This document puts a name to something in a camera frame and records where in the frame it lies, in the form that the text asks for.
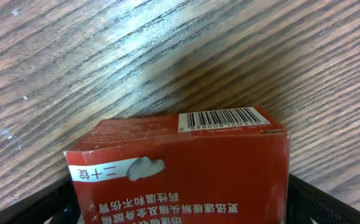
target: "wood grain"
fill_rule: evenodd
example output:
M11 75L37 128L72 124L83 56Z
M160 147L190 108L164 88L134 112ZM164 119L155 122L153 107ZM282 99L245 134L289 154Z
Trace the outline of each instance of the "wood grain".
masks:
M0 210L99 120L261 105L360 210L360 0L0 1Z

